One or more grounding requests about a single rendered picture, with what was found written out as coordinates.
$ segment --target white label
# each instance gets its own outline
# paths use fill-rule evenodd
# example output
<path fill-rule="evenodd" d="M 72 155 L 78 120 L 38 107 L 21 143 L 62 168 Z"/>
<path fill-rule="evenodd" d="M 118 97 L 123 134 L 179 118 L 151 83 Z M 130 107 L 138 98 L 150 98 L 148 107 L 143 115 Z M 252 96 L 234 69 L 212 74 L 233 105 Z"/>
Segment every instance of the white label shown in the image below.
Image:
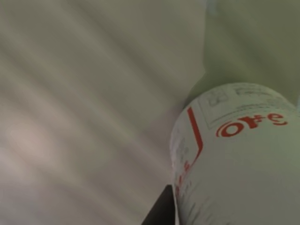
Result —
<path fill-rule="evenodd" d="M 300 116 L 256 84 L 214 88 L 171 136 L 182 225 L 300 224 Z"/>

